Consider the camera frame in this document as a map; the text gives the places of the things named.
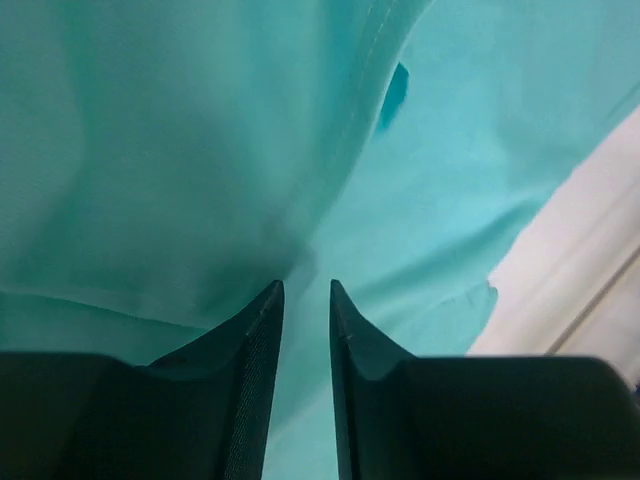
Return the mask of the teal t shirt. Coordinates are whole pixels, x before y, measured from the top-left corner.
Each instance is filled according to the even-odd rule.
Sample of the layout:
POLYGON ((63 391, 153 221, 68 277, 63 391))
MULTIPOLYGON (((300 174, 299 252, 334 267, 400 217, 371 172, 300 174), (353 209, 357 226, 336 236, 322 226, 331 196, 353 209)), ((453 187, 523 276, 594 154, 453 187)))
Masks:
POLYGON ((5 1, 1 347, 147 363, 285 284, 264 475, 338 475, 329 285, 461 355, 639 103, 635 1, 5 1))

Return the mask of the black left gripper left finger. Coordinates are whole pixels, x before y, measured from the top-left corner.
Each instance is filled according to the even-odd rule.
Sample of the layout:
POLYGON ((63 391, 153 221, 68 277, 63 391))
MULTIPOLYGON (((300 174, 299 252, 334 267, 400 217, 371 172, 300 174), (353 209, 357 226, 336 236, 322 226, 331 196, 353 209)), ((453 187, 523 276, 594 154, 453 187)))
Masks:
POLYGON ((258 479, 284 315, 270 283, 146 366, 84 353, 1 357, 5 479, 258 479))

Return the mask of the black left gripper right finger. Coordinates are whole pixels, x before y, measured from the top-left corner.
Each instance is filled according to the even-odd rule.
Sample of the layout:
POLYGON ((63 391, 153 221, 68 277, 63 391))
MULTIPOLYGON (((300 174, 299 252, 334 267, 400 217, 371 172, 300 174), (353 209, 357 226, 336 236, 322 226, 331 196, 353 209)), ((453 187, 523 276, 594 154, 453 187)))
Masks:
POLYGON ((631 479, 635 399, 592 357, 420 358, 333 281, 343 479, 631 479))

